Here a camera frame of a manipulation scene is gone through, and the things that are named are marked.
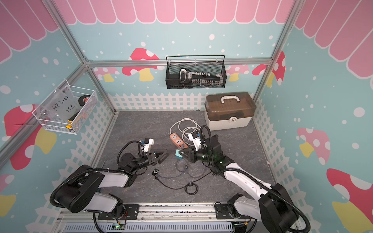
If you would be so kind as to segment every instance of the marble-pattern surface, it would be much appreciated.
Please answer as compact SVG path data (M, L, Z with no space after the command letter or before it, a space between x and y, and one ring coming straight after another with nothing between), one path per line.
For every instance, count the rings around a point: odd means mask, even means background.
M236 193L245 192L236 184L223 179L221 176L209 174L205 178L197 181L199 191L196 195L188 195L184 189L172 190L161 185L154 176L151 175L155 168L159 169L159 174L165 177L172 177L180 174L175 169L175 158L177 147L170 140L170 127L177 121L189 117L197 121L202 126L206 124L203 111L126 111L119 112L111 135L105 146L103 154L98 163L98 167L117 168L116 156L120 149L131 140L144 140L144 138L154 138L152 148L167 149L169 157L161 164L149 166L145 174L138 176L132 186L128 188L102 188L102 193L111 193L122 198L125 203L138 202L226 202ZM190 121L182 122L180 128L193 126ZM172 129L179 136L177 125ZM225 155L233 159L244 170L268 183L274 183L273 177L267 165L258 136L255 132L252 121L247 127L212 131L212 135L219 135L219 143ZM137 144L129 145L122 153L132 153L137 156ZM179 162L179 169L183 169L184 161ZM188 171L192 176L198 176L204 170L202 162L190 164ZM169 187L179 188L196 178L190 178L186 173L175 179L160 180Z

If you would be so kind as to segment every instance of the red mushroom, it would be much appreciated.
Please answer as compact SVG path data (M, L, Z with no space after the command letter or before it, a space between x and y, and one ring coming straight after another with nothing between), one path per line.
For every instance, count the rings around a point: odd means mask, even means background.
M131 54L129 60L159 60L159 58L149 50L136 48ZM154 77L150 73L150 68L158 70L164 69L163 66L123 67L122 73L130 76L139 72L140 81L152 81Z
M114 82L111 74L119 74L119 71L115 67L96 67L93 69L99 80L104 77L105 82Z
M308 158L315 151L321 165L325 165L330 156L330 142L327 134L321 130L298 128L298 136L297 139L301 138L305 141L299 145L303 155Z
M8 184L14 180L14 175L0 175L0 193ZM0 217L7 215L13 204L16 202L16 195L0 195Z
M226 69L227 76L230 75L230 78L228 81L235 82L238 80L238 74L248 74L250 72L248 65L231 65L228 66Z
M4 123L7 136L3 137L3 141L8 140L29 119L34 107L32 104L22 105L13 108L5 114ZM15 170L25 168L31 161L35 145L39 146L42 152L47 154L56 141L57 135L55 133L48 132L39 125L10 158L12 167Z
M266 65L259 65L253 70L253 75L261 75L264 73ZM280 86L283 81L283 77L285 75L285 53L281 51L280 56L273 68L271 74L269 75L269 79L267 80L266 84L267 87L272 87L272 81L274 77L276 77L277 84Z
M326 176L330 184L348 202L332 202L333 208L343 226L353 233L373 230L373 186L350 174L328 169Z
M267 65L260 64L257 67L255 67L252 71L253 75L262 75L266 71Z

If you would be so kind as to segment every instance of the brown translucent lid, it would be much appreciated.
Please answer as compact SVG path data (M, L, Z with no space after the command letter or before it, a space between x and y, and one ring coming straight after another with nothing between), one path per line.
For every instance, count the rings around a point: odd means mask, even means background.
M256 106L249 93L236 92L208 95L205 108L209 120L229 120L254 116Z

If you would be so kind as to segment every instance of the orange power strip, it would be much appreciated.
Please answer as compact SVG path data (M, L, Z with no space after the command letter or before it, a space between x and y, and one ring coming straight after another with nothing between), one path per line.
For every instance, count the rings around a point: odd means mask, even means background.
M184 143L184 141L176 134L176 133L173 133L170 135L170 139L171 141L179 148L179 149L183 149L182 146L184 144L184 149L185 148L188 148L188 145L186 143Z

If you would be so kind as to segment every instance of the beige storage box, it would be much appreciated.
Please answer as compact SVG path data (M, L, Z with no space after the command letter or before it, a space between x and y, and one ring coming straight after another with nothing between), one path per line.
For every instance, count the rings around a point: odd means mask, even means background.
M210 130L245 127L254 116L256 106L247 92L208 95L205 119Z

